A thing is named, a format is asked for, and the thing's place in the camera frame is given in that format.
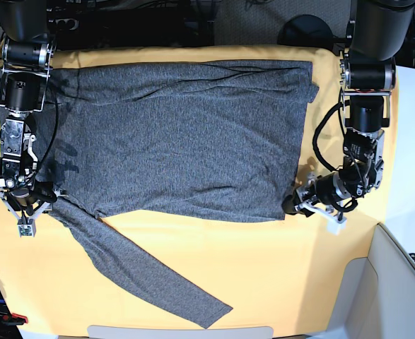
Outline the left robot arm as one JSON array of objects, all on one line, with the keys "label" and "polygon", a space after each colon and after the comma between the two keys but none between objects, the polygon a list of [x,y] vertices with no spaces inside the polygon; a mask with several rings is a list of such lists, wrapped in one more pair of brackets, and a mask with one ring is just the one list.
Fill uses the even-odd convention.
[{"label": "left robot arm", "polygon": [[[338,102],[316,127],[315,157],[327,176],[311,173],[283,203],[286,214],[322,215],[337,224],[358,200],[378,189],[383,177],[384,130],[390,125],[391,95],[396,85],[394,57],[401,49],[415,1],[357,1],[349,50],[342,54]],[[336,168],[322,156],[318,138],[333,114],[343,134],[343,163]]]}]

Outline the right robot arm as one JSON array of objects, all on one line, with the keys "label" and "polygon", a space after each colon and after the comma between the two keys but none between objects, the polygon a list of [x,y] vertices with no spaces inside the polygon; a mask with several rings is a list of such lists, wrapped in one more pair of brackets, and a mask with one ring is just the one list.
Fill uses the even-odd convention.
[{"label": "right robot arm", "polygon": [[46,1],[0,1],[0,24],[0,107],[8,111],[0,130],[0,199],[19,227],[31,228],[59,196],[50,183],[36,180],[42,160],[33,149],[33,113],[44,109],[56,42]]}]

